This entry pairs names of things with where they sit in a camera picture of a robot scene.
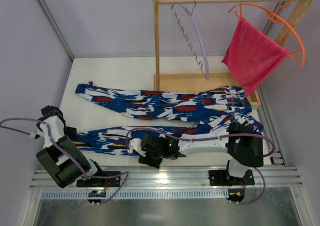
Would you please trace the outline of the blue patterned trousers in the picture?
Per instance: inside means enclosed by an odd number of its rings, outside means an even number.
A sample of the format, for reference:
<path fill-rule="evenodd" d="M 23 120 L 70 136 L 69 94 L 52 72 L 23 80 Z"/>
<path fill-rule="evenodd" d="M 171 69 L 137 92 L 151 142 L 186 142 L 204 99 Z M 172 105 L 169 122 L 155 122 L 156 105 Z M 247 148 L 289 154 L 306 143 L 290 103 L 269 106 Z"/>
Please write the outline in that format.
<path fill-rule="evenodd" d="M 256 132 L 264 126 L 253 116 L 253 108 L 239 86 L 222 86 L 193 93 L 149 90 L 120 90 L 96 86 L 93 82 L 78 84 L 75 94 L 121 115 L 138 120 L 166 119 L 189 122 L 191 127 L 154 126 L 168 134 L 206 134 L 227 129 L 239 123 Z M 129 154 L 126 134 L 136 126 L 118 126 L 78 132 L 74 144 L 83 151 L 114 156 L 139 157 Z"/>

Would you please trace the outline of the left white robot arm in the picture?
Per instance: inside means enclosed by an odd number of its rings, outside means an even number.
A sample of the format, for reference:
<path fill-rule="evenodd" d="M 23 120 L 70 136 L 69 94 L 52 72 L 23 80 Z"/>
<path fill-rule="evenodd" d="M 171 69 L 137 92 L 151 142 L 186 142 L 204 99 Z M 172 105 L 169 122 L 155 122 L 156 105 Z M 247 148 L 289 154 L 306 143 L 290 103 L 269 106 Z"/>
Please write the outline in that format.
<path fill-rule="evenodd" d="M 103 176 L 100 166 L 87 159 L 75 145 L 77 129 L 66 125 L 58 107 L 48 105 L 42 108 L 36 126 L 44 138 L 43 149 L 36 157 L 60 188 L 80 178 L 84 182 L 91 182 L 97 176 Z"/>

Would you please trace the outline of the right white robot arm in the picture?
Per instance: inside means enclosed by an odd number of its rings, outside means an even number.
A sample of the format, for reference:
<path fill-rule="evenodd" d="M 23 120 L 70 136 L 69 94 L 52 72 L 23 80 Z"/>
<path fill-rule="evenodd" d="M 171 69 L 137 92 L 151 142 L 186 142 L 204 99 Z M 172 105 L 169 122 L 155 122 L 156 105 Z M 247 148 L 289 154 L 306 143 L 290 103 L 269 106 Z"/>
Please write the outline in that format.
<path fill-rule="evenodd" d="M 199 153 L 223 153 L 227 161 L 225 179 L 230 183 L 243 182 L 250 167 L 264 165 L 262 135 L 238 123 L 226 130 L 208 134 L 173 134 L 162 136 L 148 131 L 137 144 L 140 164 L 159 168 L 163 159 L 177 160 Z"/>

